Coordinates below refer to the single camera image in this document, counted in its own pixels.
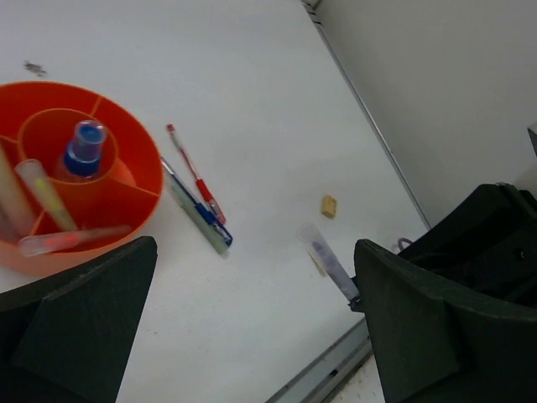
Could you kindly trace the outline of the slim orange highlighter pen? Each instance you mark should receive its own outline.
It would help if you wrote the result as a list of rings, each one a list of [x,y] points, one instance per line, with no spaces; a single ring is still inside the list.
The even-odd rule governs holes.
[[[130,231],[130,226],[122,225],[116,227],[93,228],[87,230],[28,236],[21,238],[18,241],[18,250],[25,257],[33,257],[66,249],[72,249],[78,245],[90,243],[103,238],[123,236]]]

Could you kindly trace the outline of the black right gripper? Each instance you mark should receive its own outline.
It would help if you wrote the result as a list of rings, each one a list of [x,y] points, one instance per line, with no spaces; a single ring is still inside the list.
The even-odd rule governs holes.
[[[478,186],[399,257],[474,291],[536,307],[536,197]]]

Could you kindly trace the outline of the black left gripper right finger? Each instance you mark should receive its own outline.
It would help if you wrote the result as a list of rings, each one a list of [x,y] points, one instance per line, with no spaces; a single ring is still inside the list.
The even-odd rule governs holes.
[[[357,287],[387,402],[534,402],[536,311],[362,239]]]

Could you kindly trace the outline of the slim yellow highlighter pen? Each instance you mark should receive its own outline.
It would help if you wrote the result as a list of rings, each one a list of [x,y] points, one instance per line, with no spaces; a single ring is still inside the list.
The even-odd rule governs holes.
[[[15,171],[60,230],[64,232],[78,230],[74,219],[38,160],[24,160],[15,166]]]

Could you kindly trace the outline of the clear glue bottle blue cap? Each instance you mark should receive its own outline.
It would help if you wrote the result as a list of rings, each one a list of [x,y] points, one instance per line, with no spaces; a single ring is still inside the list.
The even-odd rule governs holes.
[[[72,138],[56,163],[53,177],[70,183],[95,180],[100,175],[106,139],[107,130],[98,121],[77,123]]]

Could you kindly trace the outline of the red gel pen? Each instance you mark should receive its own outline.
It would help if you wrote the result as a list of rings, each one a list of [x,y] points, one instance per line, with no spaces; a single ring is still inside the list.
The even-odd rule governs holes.
[[[204,180],[199,175],[199,172],[197,168],[195,167],[191,157],[189,156],[185,146],[181,143],[178,134],[176,133],[175,127],[173,124],[167,124],[166,130],[171,138],[172,143],[174,144],[177,151],[180,153],[181,157],[183,158],[184,162],[186,163],[186,166],[188,167],[190,173],[192,174],[196,187],[198,191],[200,192],[203,200],[206,202],[207,206],[211,210],[211,212],[216,216],[216,218],[223,224],[226,223],[226,218],[222,212],[222,209],[218,202],[216,201],[216,198],[212,195],[211,191],[207,187]]]

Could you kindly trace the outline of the blue gel pen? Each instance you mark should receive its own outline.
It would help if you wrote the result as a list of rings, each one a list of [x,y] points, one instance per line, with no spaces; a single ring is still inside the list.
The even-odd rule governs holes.
[[[196,197],[194,197],[187,186],[181,181],[177,173],[169,165],[164,157],[160,157],[160,163],[163,167],[164,179],[166,185],[178,186],[194,203],[196,210],[201,214],[205,221],[222,237],[225,244],[229,248],[232,245],[233,237],[227,231],[225,226],[216,218],[216,216],[210,212]]]

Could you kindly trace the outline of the yellow highlighter marker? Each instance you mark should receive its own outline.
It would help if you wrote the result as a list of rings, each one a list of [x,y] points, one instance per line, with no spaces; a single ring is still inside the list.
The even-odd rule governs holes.
[[[32,233],[37,215],[14,171],[14,143],[1,140],[1,240],[16,243]]]

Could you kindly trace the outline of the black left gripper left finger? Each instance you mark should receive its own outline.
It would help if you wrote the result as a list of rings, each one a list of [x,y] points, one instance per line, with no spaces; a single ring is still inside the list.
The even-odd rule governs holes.
[[[154,277],[139,237],[1,294],[3,402],[114,402]]]

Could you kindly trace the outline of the green slim pen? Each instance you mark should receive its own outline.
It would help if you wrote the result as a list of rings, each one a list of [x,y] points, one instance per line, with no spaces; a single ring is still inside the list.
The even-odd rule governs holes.
[[[168,188],[172,197],[181,206],[189,219],[197,226],[198,230],[204,236],[206,241],[219,255],[226,256],[228,247],[224,240],[196,210],[194,203],[178,186],[168,185]]]

